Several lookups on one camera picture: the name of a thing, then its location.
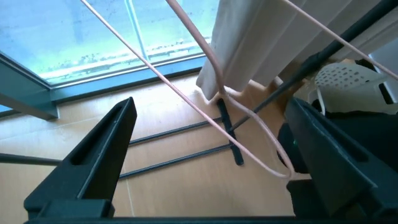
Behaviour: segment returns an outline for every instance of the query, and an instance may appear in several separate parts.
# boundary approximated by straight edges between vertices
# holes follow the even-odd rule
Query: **curtain fold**
[[[337,34],[344,32],[380,0],[291,0]],[[392,11],[353,43],[371,53],[398,36],[398,15]],[[211,47],[220,61],[226,86],[243,91],[249,80],[270,84],[289,64],[301,63],[333,39],[282,1],[221,0]],[[356,58],[343,48],[334,59]],[[213,67],[206,61],[197,85],[210,100],[217,93]]]

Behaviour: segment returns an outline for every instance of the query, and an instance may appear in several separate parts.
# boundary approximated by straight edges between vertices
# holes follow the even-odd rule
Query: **curtain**
[[[291,0],[337,34],[343,33],[380,0]],[[351,43],[366,54],[398,36],[398,11],[377,21]],[[290,64],[300,64],[333,38],[277,0],[220,0],[211,47],[223,69],[224,84],[243,91],[249,80],[264,86]],[[333,59],[358,56],[341,49]],[[206,61],[197,85],[210,100],[217,93],[213,67]]]

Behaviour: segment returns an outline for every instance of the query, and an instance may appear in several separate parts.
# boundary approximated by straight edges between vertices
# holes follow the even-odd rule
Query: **black metal rod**
[[[222,118],[215,118],[213,120],[216,121],[216,122],[220,122],[222,120]],[[161,138],[161,137],[167,136],[169,134],[175,134],[175,133],[179,133],[179,132],[186,131],[186,130],[189,130],[189,129],[198,128],[200,126],[204,126],[204,125],[208,125],[208,124],[209,124],[208,121],[203,121],[203,122],[199,122],[199,123],[196,123],[196,124],[191,124],[191,125],[188,125],[188,126],[185,126],[185,127],[176,128],[176,129],[173,129],[173,130],[170,130],[170,131],[165,131],[165,132],[162,132],[162,133],[153,134],[151,136],[135,139],[135,140],[130,141],[129,146],[131,146],[133,144],[138,144],[138,143],[141,143],[141,142],[144,142],[144,141],[149,141],[149,140],[152,140],[152,139]]]
[[[387,13],[391,12],[395,7],[398,6],[397,0],[382,0],[377,5],[375,5],[369,12],[367,12],[363,17],[356,21],[352,26],[350,26],[346,31],[344,31],[340,37],[347,42],[352,41],[359,34],[367,30],[371,25],[377,22],[379,19],[383,18]],[[260,103],[253,112],[258,113],[263,107],[267,106],[270,102],[280,96],[284,91],[288,90],[294,84],[305,78],[307,75],[315,72],[322,63],[324,63],[329,57],[334,53],[339,51],[344,47],[343,44],[334,40],[331,44],[325,47],[322,51],[309,56],[301,67],[292,75],[292,77],[281,84],[276,91],[271,93],[267,99]],[[231,130],[235,130],[240,125],[245,123],[249,119],[249,116],[241,118],[236,124],[234,124]]]
[[[197,153],[191,154],[189,156],[183,156],[183,157],[180,157],[180,158],[177,158],[177,159],[172,159],[172,160],[167,161],[167,162],[161,162],[160,164],[156,164],[156,165],[152,165],[152,166],[145,167],[145,168],[142,168],[142,169],[138,169],[138,170],[134,170],[134,171],[131,171],[131,172],[127,172],[125,174],[121,174],[119,176],[119,180],[123,179],[123,178],[131,177],[131,176],[134,176],[134,175],[143,174],[145,172],[149,172],[149,171],[152,171],[152,170],[160,169],[160,168],[163,168],[165,166],[176,164],[178,162],[186,161],[186,160],[193,159],[193,158],[200,157],[200,156],[205,156],[207,154],[218,152],[220,150],[223,150],[223,149],[226,149],[226,148],[229,148],[229,147],[231,147],[231,145],[230,144],[226,144],[226,145],[223,145],[223,146],[218,146],[218,147],[213,148],[213,149],[208,149],[208,150],[205,150],[205,151],[202,151],[202,152],[197,152]]]
[[[232,136],[232,138],[236,139],[235,132],[233,129],[231,129],[232,127],[231,119],[229,118],[228,110],[226,109],[223,99],[219,99],[217,101],[217,106],[220,111],[221,117],[223,118],[223,124],[225,130],[229,135]],[[231,141],[229,141],[229,144],[231,145],[231,150],[234,155],[234,160],[236,165],[238,166],[243,165],[244,161],[241,154],[241,150],[237,146],[235,146],[235,144],[233,144]]]
[[[58,159],[47,159],[40,157],[18,156],[0,153],[0,163],[57,166],[61,162],[62,161]]]

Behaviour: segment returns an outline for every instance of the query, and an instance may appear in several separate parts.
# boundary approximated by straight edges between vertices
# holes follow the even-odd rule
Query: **window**
[[[217,0],[178,1],[208,42]],[[89,0],[152,63],[201,49],[164,0]],[[0,0],[0,51],[51,85],[143,67],[78,0]]]

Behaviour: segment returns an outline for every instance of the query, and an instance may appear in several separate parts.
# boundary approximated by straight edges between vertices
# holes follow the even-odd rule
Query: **wooden floor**
[[[199,108],[219,117],[195,86],[196,75],[173,83]],[[237,99],[253,108],[269,94],[251,85]],[[0,152],[63,159],[117,102],[132,96],[137,122],[132,139],[186,126],[204,119],[162,83],[131,88],[59,105],[60,119],[42,121],[31,116],[0,120]],[[232,122],[242,113],[227,104]],[[260,113],[277,134],[284,121],[276,104]],[[236,130],[237,139],[269,166],[287,173],[260,128],[249,120]],[[226,144],[210,126],[130,147],[123,172]],[[116,216],[251,216],[292,215],[286,180],[278,179],[243,155],[234,163],[229,149],[161,170],[119,181],[113,204]],[[0,164],[0,223],[27,220],[23,201],[53,167]]]

